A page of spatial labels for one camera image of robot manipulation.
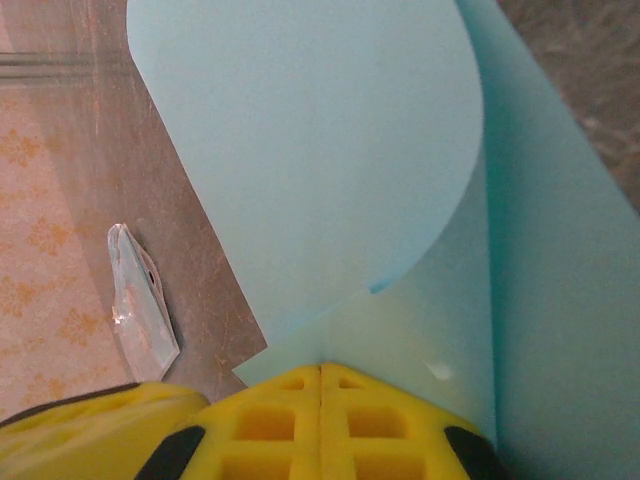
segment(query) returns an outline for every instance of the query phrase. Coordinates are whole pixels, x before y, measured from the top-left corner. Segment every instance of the light blue paper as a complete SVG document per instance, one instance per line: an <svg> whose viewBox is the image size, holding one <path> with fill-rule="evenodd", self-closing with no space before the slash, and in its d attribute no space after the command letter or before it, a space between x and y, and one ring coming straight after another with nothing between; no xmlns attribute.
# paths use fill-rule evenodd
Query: light blue paper
<svg viewBox="0 0 640 480"><path fill-rule="evenodd" d="M485 95L498 437L516 478L640 478L640 222L492 1Z"/></svg>
<svg viewBox="0 0 640 480"><path fill-rule="evenodd" d="M335 361L472 421L495 439L484 162L431 249L383 292L349 298L235 369L255 385Z"/></svg>
<svg viewBox="0 0 640 480"><path fill-rule="evenodd" d="M477 163L451 0L130 0L133 58L269 344L405 274Z"/></svg>

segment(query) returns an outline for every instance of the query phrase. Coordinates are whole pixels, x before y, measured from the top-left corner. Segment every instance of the orange floral pattern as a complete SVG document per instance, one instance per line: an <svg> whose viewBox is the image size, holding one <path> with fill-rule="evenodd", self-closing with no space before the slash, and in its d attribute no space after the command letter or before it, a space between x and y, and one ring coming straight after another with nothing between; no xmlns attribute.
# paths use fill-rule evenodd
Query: orange floral pattern
<svg viewBox="0 0 640 480"><path fill-rule="evenodd" d="M58 248L65 244L70 235L70 228L50 223L46 218L41 217L31 227L31 234L27 237L27 242L29 245L38 247L42 253L57 256Z"/></svg>
<svg viewBox="0 0 640 480"><path fill-rule="evenodd" d="M64 124L43 134L35 101L56 109L66 100L33 88L0 90L0 420L131 380L81 243L104 239L102 213L84 212L74 228L65 193L84 194L86 186L70 183L63 192L54 165L76 159L77 146L65 140Z"/></svg>
<svg viewBox="0 0 640 480"><path fill-rule="evenodd" d="M40 142L33 137L19 135L15 128L0 136L0 155L21 167L26 167L41 149Z"/></svg>
<svg viewBox="0 0 640 480"><path fill-rule="evenodd" d="M73 307L69 311L69 314L63 318L63 322L64 323L58 327L56 334L68 340L69 343L86 347L91 336L96 333L101 319L87 313L81 314Z"/></svg>
<svg viewBox="0 0 640 480"><path fill-rule="evenodd" d="M20 405L28 407L30 405L40 405L55 400L75 395L78 386L86 384L89 380L100 379L109 372L109 365L100 365L76 375L59 374L48 376L43 373L36 373L33 379L27 384L26 393L20 400Z"/></svg>

